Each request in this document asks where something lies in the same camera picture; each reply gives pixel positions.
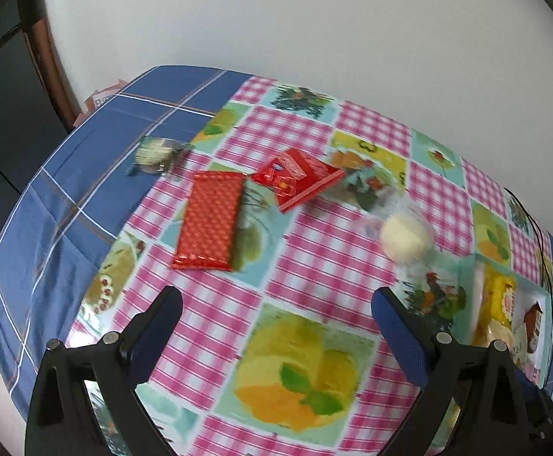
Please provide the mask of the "blue plaid bed sheet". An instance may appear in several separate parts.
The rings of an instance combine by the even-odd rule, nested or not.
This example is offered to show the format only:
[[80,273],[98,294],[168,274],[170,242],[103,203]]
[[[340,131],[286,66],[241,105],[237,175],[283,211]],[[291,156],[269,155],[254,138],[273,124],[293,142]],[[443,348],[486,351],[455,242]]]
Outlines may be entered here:
[[49,156],[0,232],[0,375],[26,415],[44,346],[65,340],[118,233],[156,182],[132,174],[147,136],[190,141],[246,81],[210,67],[152,68]]

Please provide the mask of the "red snack packet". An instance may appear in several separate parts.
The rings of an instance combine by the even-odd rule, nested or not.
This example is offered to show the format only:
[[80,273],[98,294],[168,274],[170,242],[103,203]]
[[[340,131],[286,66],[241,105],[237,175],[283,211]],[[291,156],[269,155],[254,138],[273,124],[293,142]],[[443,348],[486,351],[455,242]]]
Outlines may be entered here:
[[278,210],[287,213],[335,185],[345,175],[342,168],[328,165],[297,148],[289,148],[252,174],[251,179],[269,188],[275,195]]

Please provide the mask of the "red dotted snack bar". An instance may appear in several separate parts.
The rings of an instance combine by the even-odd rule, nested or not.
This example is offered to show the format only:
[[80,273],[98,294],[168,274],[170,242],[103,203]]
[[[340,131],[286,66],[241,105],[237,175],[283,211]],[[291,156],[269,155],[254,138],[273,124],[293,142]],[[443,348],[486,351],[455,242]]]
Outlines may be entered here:
[[232,270],[232,250],[246,176],[201,171],[193,177],[171,267]]

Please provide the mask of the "green round cake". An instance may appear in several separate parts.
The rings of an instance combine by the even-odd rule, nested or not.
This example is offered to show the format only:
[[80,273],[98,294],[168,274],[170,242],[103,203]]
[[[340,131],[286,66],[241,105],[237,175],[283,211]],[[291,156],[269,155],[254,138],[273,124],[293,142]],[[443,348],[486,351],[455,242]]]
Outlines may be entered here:
[[134,151],[132,165],[127,175],[134,176],[138,172],[165,174],[190,148],[189,142],[155,136],[143,137]]

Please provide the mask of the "pink paper box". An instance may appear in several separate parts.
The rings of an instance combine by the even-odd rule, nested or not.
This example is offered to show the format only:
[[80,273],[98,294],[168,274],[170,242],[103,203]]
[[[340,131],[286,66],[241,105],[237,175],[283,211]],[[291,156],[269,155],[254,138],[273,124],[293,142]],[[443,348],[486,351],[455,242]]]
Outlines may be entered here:
[[84,101],[84,108],[73,123],[74,128],[79,127],[100,106],[114,97],[119,91],[123,90],[127,84],[127,81],[119,79],[115,84],[109,85],[102,90],[94,91]]

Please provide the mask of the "dark wooden door frame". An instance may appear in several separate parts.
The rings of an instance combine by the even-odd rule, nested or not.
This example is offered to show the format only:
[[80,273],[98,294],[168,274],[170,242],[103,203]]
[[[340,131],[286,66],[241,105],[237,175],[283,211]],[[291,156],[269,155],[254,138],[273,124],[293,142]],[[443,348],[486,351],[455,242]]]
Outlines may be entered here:
[[81,113],[49,28],[46,0],[17,0],[17,11],[31,60],[53,110],[67,133]]

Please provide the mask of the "clear white bun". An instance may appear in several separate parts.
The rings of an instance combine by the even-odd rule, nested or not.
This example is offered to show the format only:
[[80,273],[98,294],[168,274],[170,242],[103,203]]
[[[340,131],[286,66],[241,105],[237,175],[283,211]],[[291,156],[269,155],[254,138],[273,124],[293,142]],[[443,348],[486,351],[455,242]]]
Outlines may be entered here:
[[395,264],[418,264],[433,252],[434,228],[411,199],[389,200],[375,208],[372,216],[377,221],[378,242]]

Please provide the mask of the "yellow snack bag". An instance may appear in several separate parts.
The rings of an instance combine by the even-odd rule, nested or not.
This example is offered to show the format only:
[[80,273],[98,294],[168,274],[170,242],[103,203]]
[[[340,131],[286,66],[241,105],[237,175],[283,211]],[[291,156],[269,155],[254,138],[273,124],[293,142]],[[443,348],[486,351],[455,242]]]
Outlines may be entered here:
[[482,302],[472,344],[488,347],[495,340],[507,348],[514,343],[513,317],[517,292],[516,279],[491,264],[484,264]]

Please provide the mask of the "brown milk biscuit packet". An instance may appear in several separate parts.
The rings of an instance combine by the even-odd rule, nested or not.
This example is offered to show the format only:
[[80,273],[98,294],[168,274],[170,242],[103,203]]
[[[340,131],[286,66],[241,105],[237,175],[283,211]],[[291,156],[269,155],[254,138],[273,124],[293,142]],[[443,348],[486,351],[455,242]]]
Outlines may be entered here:
[[540,331],[543,323],[543,309],[539,302],[535,302],[524,314],[522,324],[516,333],[519,337],[524,336],[526,352],[532,354],[539,347]]

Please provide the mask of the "colourful checked plastic tablecloth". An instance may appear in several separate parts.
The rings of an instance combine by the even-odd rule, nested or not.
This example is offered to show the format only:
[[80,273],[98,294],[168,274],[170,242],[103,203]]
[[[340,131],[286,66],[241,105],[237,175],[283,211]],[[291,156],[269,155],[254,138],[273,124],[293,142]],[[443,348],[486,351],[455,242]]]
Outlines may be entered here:
[[[370,313],[392,286],[454,333],[466,305],[462,258],[479,254],[543,288],[552,244],[522,205],[464,158],[378,112],[263,77],[246,81],[188,141],[123,226],[67,338],[119,331],[175,285],[184,311],[140,400],[183,455],[373,455],[417,396]],[[346,172],[287,213],[254,183],[297,148]],[[232,270],[171,267],[197,172],[246,175]],[[400,266],[372,212],[415,202],[435,232],[426,260]]]

